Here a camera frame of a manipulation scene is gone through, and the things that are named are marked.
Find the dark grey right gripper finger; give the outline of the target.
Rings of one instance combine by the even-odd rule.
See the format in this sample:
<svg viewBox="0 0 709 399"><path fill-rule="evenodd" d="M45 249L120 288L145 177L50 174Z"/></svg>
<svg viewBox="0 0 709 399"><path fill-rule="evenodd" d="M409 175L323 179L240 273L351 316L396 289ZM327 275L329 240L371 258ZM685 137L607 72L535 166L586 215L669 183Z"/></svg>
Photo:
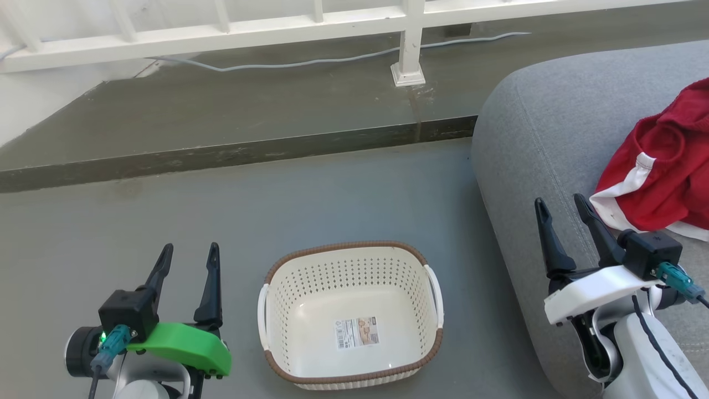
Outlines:
<svg viewBox="0 0 709 399"><path fill-rule="evenodd" d="M577 270L554 230L551 213L541 197L535 200L535 215L547 278L556 279Z"/></svg>
<svg viewBox="0 0 709 399"><path fill-rule="evenodd" d="M574 203L580 220L587 226L592 236L593 244L599 256L598 266L605 268L622 265L625 258L625 250L618 244L600 218L600 215L595 211L595 208L580 193L574 194Z"/></svg>

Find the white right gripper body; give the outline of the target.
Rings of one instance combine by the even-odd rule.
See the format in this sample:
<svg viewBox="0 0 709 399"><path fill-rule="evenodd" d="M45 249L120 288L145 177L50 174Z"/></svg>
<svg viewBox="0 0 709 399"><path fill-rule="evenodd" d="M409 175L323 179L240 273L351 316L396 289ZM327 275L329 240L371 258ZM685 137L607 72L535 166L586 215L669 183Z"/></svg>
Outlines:
<svg viewBox="0 0 709 399"><path fill-rule="evenodd" d="M625 266L593 270L577 280L572 274L554 276L549 281L549 295L544 299L544 312L550 324L567 321L596 310L598 321L620 320L635 312L631 296L638 296L644 310L653 311L661 298L659 280L645 281Z"/></svg>

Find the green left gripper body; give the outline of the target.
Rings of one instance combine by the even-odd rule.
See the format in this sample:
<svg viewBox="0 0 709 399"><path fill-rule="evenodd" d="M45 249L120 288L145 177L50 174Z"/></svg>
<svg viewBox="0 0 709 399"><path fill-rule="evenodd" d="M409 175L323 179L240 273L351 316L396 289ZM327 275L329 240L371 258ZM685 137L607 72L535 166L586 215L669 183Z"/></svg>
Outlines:
<svg viewBox="0 0 709 399"><path fill-rule="evenodd" d="M127 344L127 351L146 351L212 376L232 371L232 354L221 338L183 323L158 323L144 342Z"/></svg>

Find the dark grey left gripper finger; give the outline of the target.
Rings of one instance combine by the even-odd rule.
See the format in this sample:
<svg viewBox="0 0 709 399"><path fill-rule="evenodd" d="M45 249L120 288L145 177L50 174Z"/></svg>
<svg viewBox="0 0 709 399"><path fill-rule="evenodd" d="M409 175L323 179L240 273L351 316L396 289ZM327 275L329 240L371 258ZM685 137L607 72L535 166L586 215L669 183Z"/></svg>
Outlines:
<svg viewBox="0 0 709 399"><path fill-rule="evenodd" d="M169 275L173 253L174 245L167 243L162 248L162 252L158 256L155 265L144 283L144 286L152 289L155 295L160 295L164 279Z"/></svg>
<svg viewBox="0 0 709 399"><path fill-rule="evenodd" d="M220 250L216 242L210 245L205 267L207 277L202 300L193 313L193 322L204 331L218 331L223 325L223 313Z"/></svg>

